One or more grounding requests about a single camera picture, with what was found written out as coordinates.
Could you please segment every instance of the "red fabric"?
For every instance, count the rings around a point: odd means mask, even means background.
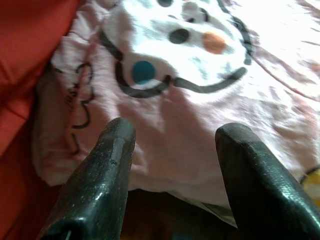
[[[0,1],[0,239],[33,240],[59,188],[31,163],[37,79],[68,31],[79,0]]]

